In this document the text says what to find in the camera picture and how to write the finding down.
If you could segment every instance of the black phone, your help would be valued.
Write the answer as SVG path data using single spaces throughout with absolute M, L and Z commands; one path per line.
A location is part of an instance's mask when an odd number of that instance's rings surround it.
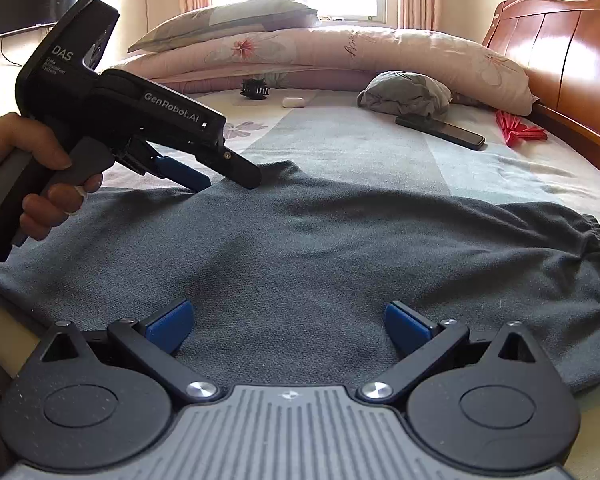
M 484 144 L 484 137 L 452 124 L 446 124 L 418 114 L 406 114 L 395 118 L 395 123 L 407 128 L 413 128 L 429 135 L 440 137 L 440 139 L 454 142 L 471 150 L 479 150 Z

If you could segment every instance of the wooden headboard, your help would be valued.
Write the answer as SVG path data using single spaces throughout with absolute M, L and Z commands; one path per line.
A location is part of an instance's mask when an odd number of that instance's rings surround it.
M 482 44 L 526 69 L 531 120 L 600 169 L 600 0 L 507 0 Z

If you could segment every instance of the red object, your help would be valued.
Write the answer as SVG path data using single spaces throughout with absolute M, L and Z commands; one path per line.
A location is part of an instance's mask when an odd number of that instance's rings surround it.
M 519 117 L 498 110 L 496 122 L 504 134 L 504 141 L 512 148 L 519 139 L 547 140 L 546 131 L 538 126 L 527 126 Z

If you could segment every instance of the metal screw head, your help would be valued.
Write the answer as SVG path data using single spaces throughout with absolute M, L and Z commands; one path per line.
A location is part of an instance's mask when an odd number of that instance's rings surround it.
M 206 381 L 196 381 L 187 386 L 187 395 L 194 399 L 207 399 L 213 397 L 217 392 L 218 387 Z
M 367 399 L 386 399 L 394 389 L 386 383 L 367 383 L 362 386 L 362 394 Z

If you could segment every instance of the gray ribbed plate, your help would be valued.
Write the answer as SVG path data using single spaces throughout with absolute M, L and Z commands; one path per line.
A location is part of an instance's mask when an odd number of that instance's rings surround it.
M 5 480 L 65 480 L 19 465 Z M 478 479 L 437 462 L 397 413 L 352 400 L 341 386 L 236 386 L 221 402 L 182 410 L 171 433 L 117 468 L 80 480 Z M 559 468 L 528 476 L 568 480 Z

